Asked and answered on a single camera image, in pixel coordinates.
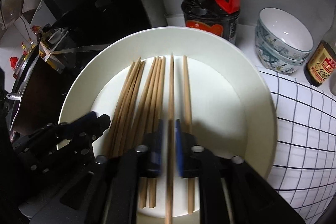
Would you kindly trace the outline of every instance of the bottle label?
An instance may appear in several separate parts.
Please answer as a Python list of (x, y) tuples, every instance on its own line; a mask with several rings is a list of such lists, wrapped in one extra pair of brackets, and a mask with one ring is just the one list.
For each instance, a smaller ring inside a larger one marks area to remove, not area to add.
[(213, 34), (219, 35), (220, 37), (223, 35), (223, 26), (219, 24), (215, 24), (209, 26), (208, 24), (196, 21), (196, 20), (187, 20), (185, 22), (186, 27), (199, 29), (207, 32), (211, 32)]
[(308, 62), (310, 75), (320, 84), (322, 84), (336, 67), (336, 62), (327, 49), (320, 43), (313, 57)]

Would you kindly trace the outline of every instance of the floral pattern bowl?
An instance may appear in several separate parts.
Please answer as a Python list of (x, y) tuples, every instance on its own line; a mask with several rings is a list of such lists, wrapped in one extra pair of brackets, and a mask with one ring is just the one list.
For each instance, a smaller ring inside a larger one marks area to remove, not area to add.
[(258, 27), (256, 27), (255, 30), (254, 42), (261, 63), (268, 69), (280, 73), (292, 73), (305, 62), (305, 59), (294, 60), (279, 54), (279, 52), (271, 48), (269, 44), (263, 40), (263, 37), (258, 31)]
[(305, 25), (280, 9), (261, 10), (257, 28), (263, 40), (284, 57), (305, 60), (313, 49), (313, 39)]

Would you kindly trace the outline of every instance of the white grid tablecloth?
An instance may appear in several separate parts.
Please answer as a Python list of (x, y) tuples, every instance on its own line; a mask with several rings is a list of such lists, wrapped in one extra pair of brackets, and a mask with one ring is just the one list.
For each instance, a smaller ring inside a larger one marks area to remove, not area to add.
[(278, 117), (278, 143), (268, 177), (307, 224), (336, 192), (336, 97), (295, 78), (258, 67)]

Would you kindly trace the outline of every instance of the pan handle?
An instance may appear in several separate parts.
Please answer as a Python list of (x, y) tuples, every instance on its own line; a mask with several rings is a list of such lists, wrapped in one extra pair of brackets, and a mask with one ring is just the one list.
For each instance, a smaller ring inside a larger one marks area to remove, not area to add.
[(8, 100), (21, 100), (21, 95), (18, 93), (8, 93), (6, 95), (6, 98)]

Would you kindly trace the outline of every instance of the sauce bottle with yellow label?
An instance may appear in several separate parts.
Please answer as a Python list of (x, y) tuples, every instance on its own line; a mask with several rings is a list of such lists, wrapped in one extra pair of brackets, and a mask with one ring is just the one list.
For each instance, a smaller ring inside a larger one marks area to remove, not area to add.
[(304, 67), (309, 83), (320, 86), (336, 67), (336, 8), (333, 23)]

